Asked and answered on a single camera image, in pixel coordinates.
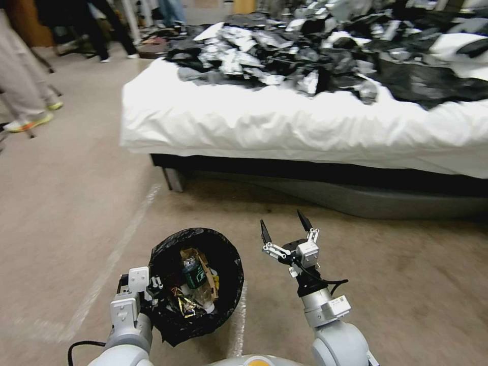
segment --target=white tape line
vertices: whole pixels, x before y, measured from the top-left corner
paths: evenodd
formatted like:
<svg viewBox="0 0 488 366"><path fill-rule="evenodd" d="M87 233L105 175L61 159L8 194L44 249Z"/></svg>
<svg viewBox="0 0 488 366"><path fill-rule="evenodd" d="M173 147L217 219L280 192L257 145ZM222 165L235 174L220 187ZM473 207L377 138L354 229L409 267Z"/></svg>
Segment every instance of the white tape line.
<svg viewBox="0 0 488 366"><path fill-rule="evenodd" d="M73 338L76 332L80 329L81 324L85 320L92 307L93 303L97 299L100 291L102 290L103 286L107 282L110 274L112 273L113 269L115 268L116 263L121 258L124 250L126 249L127 245L132 240L137 228L142 222L144 215L146 214L147 209L151 206L154 202L154 198L158 194L159 190L161 189L161 184L154 184L152 185L151 189L149 190L148 194L146 195L145 200L142 202L141 207L137 210L136 214L132 218L129 226L124 231L124 235L122 239L117 243L114 250L110 254L107 259L107 262L103 269L101 270L99 276L91 286L88 294L85 296L83 301L81 302L80 306L76 310L75 314L71 318L68 326L66 327L65 331L60 337L61 341L68 341Z"/></svg>
<svg viewBox="0 0 488 366"><path fill-rule="evenodd" d="M0 336L24 337L33 341L58 342L64 328L64 324L48 321L18 318L12 323L2 319Z"/></svg>
<svg viewBox="0 0 488 366"><path fill-rule="evenodd" d="M244 349L244 330L246 328L246 296L248 293L248 283L242 284L242 293L237 308L232 315L232 323L235 326L233 337L229 339L230 349L227 358L241 357Z"/></svg>

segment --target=floor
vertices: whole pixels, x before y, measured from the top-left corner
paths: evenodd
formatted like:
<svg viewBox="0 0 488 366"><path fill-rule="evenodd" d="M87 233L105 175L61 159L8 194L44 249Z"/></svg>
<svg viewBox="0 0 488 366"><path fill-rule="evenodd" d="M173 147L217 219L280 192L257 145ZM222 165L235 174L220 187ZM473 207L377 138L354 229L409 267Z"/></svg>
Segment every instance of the floor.
<svg viewBox="0 0 488 366"><path fill-rule="evenodd" d="M260 250L261 218L277 243L303 236L297 208L321 229L322 274L350 280L338 290L353 306L346 320L381 364L486 364L485 222L367 220L203 178L183 194L170 192L148 156L118 147L120 92L137 61L115 46L106 65L47 55L65 107L35 129L35 139L9 136L0 154L0 364L66 364L72 342L105 340L119 275L145 265L165 237L195 226L220 231L239 250L245 303L215 333L174 349L155 330L155 365L224 358L239 346L242 326L244 354L313 364L296 284ZM99 352L80 347L75 364Z"/></svg>

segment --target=green bottle label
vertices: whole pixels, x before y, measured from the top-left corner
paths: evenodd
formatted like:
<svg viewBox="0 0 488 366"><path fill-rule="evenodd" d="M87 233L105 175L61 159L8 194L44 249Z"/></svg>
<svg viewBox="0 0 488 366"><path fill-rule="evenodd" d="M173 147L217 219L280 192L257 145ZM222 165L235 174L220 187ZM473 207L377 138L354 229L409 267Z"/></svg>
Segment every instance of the green bottle label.
<svg viewBox="0 0 488 366"><path fill-rule="evenodd" d="M200 262L192 270L185 273L188 287L192 290L199 288L206 280L205 270Z"/></svg>

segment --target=black cable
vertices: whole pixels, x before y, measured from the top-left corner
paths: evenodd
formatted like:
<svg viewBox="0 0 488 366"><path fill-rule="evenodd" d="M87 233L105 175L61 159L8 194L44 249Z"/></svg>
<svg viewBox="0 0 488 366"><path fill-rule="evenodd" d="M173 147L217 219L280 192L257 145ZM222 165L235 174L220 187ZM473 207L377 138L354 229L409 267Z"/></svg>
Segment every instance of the black cable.
<svg viewBox="0 0 488 366"><path fill-rule="evenodd" d="M345 279L345 280L340 280L340 281L328 281L328 280L324 280L320 277L317 277L316 275L314 275L313 273L310 273L298 260L295 260L294 263L300 267L300 269L305 272L306 274L308 274L310 277L312 277L314 280L316 281L320 281L320 282L324 282L326 283L327 285L334 285L334 287L332 287L332 290L330 291L330 294L331 295L334 295L334 292L335 290L337 289L337 287L339 287L340 285L346 283L346 282L349 282L348 279Z"/></svg>
<svg viewBox="0 0 488 366"><path fill-rule="evenodd" d="M92 345L92 346L100 346L100 347L105 346L105 342L97 342L97 341L80 341L80 342L73 343L68 348L68 366L73 366L73 348L85 344Z"/></svg>

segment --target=trash can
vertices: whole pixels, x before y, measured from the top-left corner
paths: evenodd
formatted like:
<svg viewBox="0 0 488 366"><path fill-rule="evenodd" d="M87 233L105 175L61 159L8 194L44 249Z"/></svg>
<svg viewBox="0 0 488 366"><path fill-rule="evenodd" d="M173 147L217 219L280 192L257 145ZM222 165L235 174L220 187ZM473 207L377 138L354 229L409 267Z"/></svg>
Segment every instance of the trash can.
<svg viewBox="0 0 488 366"><path fill-rule="evenodd" d="M163 342L171 346L190 338L215 331L232 315L240 300L244 274L239 253L221 233L212 229L191 228L182 230L163 240L153 248L149 269L151 276L168 279L181 272L180 251L188 248L203 253L208 266L219 275L219 297L214 301L215 310L200 317L184 318L159 301L151 315L154 326L161 332Z"/></svg>

